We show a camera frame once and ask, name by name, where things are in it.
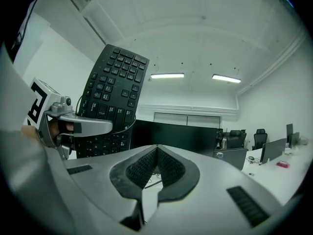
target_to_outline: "pink object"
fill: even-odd
[[[276,165],[283,167],[283,168],[289,168],[290,164],[284,161],[279,161],[276,163]]]

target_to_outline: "black keyboard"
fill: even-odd
[[[129,126],[134,122],[148,64],[147,58],[106,45],[90,73],[78,115],[110,120],[113,130],[100,136],[75,138],[77,158],[129,150],[132,136]]]

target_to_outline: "water bottle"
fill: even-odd
[[[223,160],[223,156],[224,156],[223,152],[218,152],[218,153],[216,153],[216,155],[215,155],[215,157],[216,157],[217,159],[220,159],[220,160]]]

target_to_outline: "fluorescent ceiling light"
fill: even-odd
[[[214,74],[212,76],[213,79],[217,79],[217,80],[224,80],[224,81],[228,81],[228,82],[233,82],[233,83],[240,83],[241,80],[238,78],[233,78],[233,77],[229,77],[229,76],[222,76],[222,75],[217,75]]]
[[[184,73],[151,74],[151,78],[174,78],[174,77],[184,77]]]

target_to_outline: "computer monitor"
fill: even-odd
[[[150,144],[163,144],[212,157],[216,128],[185,126],[136,120],[131,149]]]
[[[299,144],[299,139],[300,139],[299,136],[300,136],[299,132],[296,132],[296,133],[292,134],[290,148],[292,148],[293,146]]]
[[[239,170],[244,168],[245,160],[246,160],[246,152],[247,149],[237,148],[237,149],[226,149],[226,150],[214,150],[213,157],[215,157],[216,153],[223,153],[223,160],[233,165]]]
[[[286,147],[286,139],[263,144],[260,162],[265,164],[268,159],[273,160],[283,154]]]
[[[286,125],[286,129],[287,129],[287,143],[288,143],[288,146],[290,147],[291,145],[291,136],[293,134],[293,124],[287,124]]]

